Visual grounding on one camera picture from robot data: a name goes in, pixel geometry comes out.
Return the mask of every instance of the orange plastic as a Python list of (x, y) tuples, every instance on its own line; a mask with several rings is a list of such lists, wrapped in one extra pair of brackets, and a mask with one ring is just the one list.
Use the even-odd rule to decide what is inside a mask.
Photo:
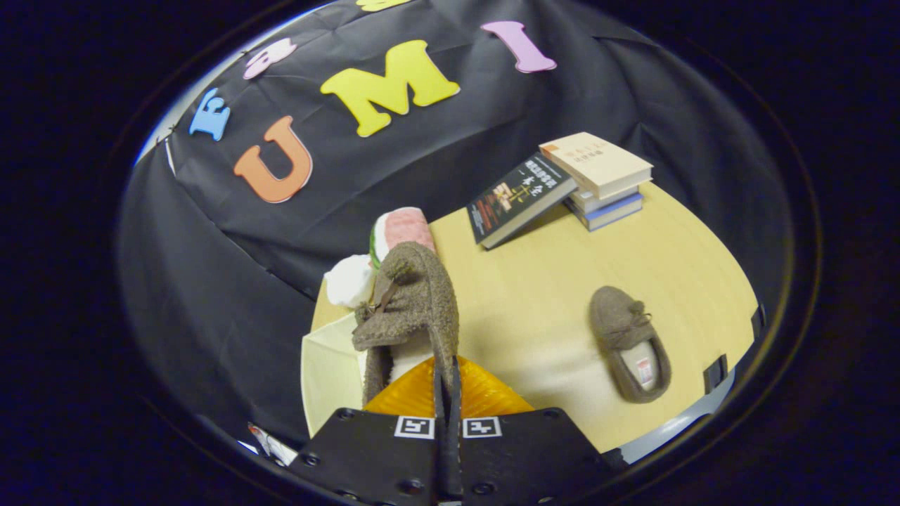
[[(459, 373), (463, 383), (463, 418), (509, 415), (534, 408), (482, 367), (462, 357)], [(435, 359), (422, 362), (389, 384), (363, 408), (397, 416), (434, 417)]]

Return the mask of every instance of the book stack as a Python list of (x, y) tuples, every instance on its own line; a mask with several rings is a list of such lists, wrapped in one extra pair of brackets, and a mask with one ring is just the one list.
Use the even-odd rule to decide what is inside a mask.
[(641, 210), (638, 185), (652, 179), (653, 168), (645, 160), (587, 132), (545, 142), (540, 150), (577, 182), (564, 203), (588, 230)]

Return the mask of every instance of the wooden table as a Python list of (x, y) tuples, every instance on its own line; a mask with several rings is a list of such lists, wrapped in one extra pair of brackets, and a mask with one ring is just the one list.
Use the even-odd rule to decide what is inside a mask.
[[(753, 341), (757, 302), (725, 245), (652, 183), (643, 209), (587, 232), (562, 205), (492, 250), (475, 245), (465, 209), (430, 224), (456, 291), (459, 354), (536, 408), (566, 410), (598, 451), (658, 428), (704, 395), (703, 371), (735, 364)], [(588, 303), (603, 285), (643, 300), (669, 353), (669, 390), (647, 404), (622, 399), (590, 331)], [(312, 329), (350, 313), (324, 281)]]

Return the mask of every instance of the book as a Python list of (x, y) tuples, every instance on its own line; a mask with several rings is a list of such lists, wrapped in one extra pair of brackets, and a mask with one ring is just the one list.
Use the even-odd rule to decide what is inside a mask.
[(598, 199), (651, 179), (653, 165), (585, 131), (545, 142), (540, 150)]
[(631, 196), (637, 193), (637, 186), (632, 186), (623, 190), (617, 194), (612, 194), (611, 196), (605, 199), (598, 199), (594, 196), (592, 192), (589, 191), (577, 191), (569, 195), (572, 203), (574, 203), (581, 214), (588, 214), (591, 212), (595, 212), (597, 209), (601, 207), (606, 207), (613, 202), (624, 199), (627, 196)]
[(639, 193), (633, 194), (588, 214), (580, 213), (570, 200), (566, 200), (565, 204), (578, 216), (579, 221), (588, 231), (594, 231), (609, 225), (613, 221), (621, 220), (629, 214), (640, 211), (644, 207), (644, 198)]
[(475, 243), (499, 245), (577, 188), (566, 171), (535, 153), (466, 206)]

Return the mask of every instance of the foam letter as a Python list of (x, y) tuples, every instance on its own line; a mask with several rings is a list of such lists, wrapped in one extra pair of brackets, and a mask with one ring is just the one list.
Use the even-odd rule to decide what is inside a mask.
[(361, 6), (364, 11), (373, 13), (375, 11), (383, 11), (388, 7), (406, 4), (409, 0), (356, 0), (356, 4)]
[(262, 74), (270, 65), (287, 58), (287, 55), (293, 53), (293, 50), (296, 49), (296, 44), (291, 44), (290, 39), (281, 39), (278, 42), (270, 44), (247, 62), (247, 70), (244, 71), (244, 78), (252, 79)]
[(291, 129), (291, 121), (291, 116), (284, 116), (273, 123), (263, 136), (267, 142), (274, 141), (291, 160), (291, 174), (286, 178), (276, 179), (269, 172), (259, 157), (259, 146), (244, 151), (234, 166), (234, 173), (246, 179), (253, 191), (269, 203), (280, 203), (291, 198), (306, 185), (312, 174), (310, 152)]
[(525, 35), (525, 25), (518, 21), (485, 23), (482, 30), (496, 34), (516, 56), (516, 70), (525, 74), (556, 68), (556, 62), (544, 56)]
[(197, 113), (193, 115), (191, 126), (187, 128), (189, 135), (194, 135), (194, 132), (199, 130), (212, 134), (212, 139), (216, 142), (222, 138), (231, 110), (228, 107), (222, 109), (225, 101), (216, 96), (218, 90), (219, 88), (213, 88), (203, 96), (200, 106), (197, 107)]
[(384, 77), (358, 68), (347, 68), (322, 83), (323, 94), (335, 94), (359, 122), (356, 133), (368, 137), (391, 124), (391, 116), (375, 111), (372, 103), (406, 114), (410, 111), (407, 86), (412, 87), (412, 103), (431, 105), (459, 93), (459, 85), (448, 81), (428, 57), (425, 41), (406, 41), (384, 55)]

